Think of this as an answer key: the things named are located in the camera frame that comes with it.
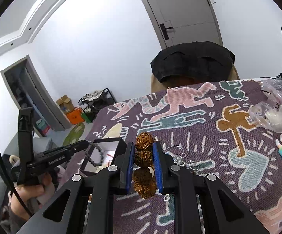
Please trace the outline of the person's left hand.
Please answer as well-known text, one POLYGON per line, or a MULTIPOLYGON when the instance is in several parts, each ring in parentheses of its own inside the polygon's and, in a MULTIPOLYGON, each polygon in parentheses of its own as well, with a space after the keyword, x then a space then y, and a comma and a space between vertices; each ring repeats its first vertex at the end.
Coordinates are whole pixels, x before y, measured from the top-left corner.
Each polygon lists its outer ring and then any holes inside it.
MULTIPOLYGON (((19 194, 22 201, 27 204, 28 200, 31 198, 39 197, 44 194, 45 187, 50 185, 52 182, 52 177, 46 173, 43 177, 41 184, 35 186, 18 186, 16 191, 19 194)), ((10 209, 16 216, 22 218, 23 220, 28 220, 30 215, 25 211, 16 195, 12 196, 10 209)))

